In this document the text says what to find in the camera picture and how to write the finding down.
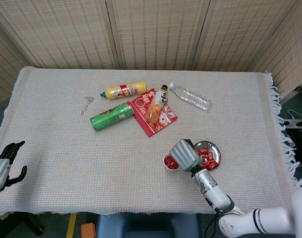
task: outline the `small cup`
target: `small cup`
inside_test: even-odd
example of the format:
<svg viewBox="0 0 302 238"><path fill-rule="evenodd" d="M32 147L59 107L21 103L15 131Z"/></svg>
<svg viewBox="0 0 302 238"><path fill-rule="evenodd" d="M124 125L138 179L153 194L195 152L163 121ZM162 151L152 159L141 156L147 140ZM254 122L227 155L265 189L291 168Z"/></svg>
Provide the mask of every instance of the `small cup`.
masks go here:
<svg viewBox="0 0 302 238"><path fill-rule="evenodd" d="M163 163L164 163L164 166L167 170L169 171L177 171L180 169L180 166L178 165L178 163L174 160L174 158L171 156L170 153L168 153L167 155L164 156L163 158ZM177 165L177 168L176 169L170 169L169 166L174 166L174 164L172 163L175 163Z"/></svg>

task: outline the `cable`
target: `cable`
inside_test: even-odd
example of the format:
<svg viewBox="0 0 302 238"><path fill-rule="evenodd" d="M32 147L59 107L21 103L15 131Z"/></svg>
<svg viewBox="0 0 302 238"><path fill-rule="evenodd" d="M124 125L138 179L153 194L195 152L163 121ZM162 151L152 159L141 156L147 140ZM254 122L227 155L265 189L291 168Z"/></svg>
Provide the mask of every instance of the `cable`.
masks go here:
<svg viewBox="0 0 302 238"><path fill-rule="evenodd" d="M211 225L213 222L214 222L214 232L213 232L213 234L211 235L210 238L212 238L212 237L215 235L215 233L216 233L216 223L217 223L217 218L218 218L219 215L220 215L220 214L216 213L214 219L212 219L211 222L208 224L208 226L207 226L207 228L206 228L206 230L205 230L205 235L204 235L205 238L206 238L206 236L207 236L207 231L208 231L210 225Z"/></svg>
<svg viewBox="0 0 302 238"><path fill-rule="evenodd" d="M300 113L298 113L298 112L295 112L294 110L287 109L287 112L288 112L288 114L290 114L290 116L292 117L293 120L294 120L295 118L294 118L294 116L293 116L290 112L294 112L294 113L296 113L296 114L298 114L299 116L302 117L302 114L300 114Z"/></svg>

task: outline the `white tablecloth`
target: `white tablecloth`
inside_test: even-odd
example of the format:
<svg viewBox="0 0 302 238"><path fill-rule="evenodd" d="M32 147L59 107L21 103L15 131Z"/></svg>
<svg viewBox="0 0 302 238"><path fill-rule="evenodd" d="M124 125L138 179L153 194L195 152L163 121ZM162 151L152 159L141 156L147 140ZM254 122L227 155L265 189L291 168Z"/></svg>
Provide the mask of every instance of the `white tablecloth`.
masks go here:
<svg viewBox="0 0 302 238"><path fill-rule="evenodd" d="M174 82L212 102L204 111L168 92L179 119L148 137L134 117L96 132L89 119L134 97L101 98L109 86ZM209 140L222 154L211 172L244 211L287 206L291 164L278 127L271 75L245 72L23 68L0 128L0 153L25 140L10 176L25 179L0 193L0 215L40 213L212 213L190 173L169 172L163 156L182 138ZM84 115L87 100L94 97Z"/></svg>

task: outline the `tablecloth fringe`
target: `tablecloth fringe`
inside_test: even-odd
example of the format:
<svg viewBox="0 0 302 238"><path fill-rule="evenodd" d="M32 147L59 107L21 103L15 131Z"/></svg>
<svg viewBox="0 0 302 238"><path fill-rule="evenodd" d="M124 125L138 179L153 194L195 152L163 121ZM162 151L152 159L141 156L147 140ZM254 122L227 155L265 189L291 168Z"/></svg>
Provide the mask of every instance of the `tablecloth fringe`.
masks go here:
<svg viewBox="0 0 302 238"><path fill-rule="evenodd" d="M275 122L277 123L279 134L281 136L281 144L282 144L283 152L285 154L286 164L291 173L291 179L292 179L294 189L297 190L300 187L302 187L302 179L298 180L295 177L295 171L296 171L296 168L300 165L300 162L295 161L295 152L294 152L295 149L293 149L289 146L292 143L292 140L283 133L283 131L285 131L286 128L284 125L284 119L280 117L280 111L282 109L282 106L280 104L281 96L278 93L278 91L279 91L278 88L275 87L273 84L273 77L272 77L271 73L269 73L267 83L268 83L268 87L270 89L270 98L272 101L274 119L275 119Z"/></svg>

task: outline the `green chips can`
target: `green chips can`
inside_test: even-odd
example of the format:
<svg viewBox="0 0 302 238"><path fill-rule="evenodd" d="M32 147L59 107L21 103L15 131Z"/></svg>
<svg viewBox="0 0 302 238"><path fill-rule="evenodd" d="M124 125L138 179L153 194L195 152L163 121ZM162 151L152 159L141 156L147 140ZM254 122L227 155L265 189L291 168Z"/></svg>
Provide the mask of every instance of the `green chips can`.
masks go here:
<svg viewBox="0 0 302 238"><path fill-rule="evenodd" d="M134 110L130 102L122 103L121 105L109 109L95 117L91 118L93 128L98 131L109 125L112 125L119 120L123 120L134 114Z"/></svg>

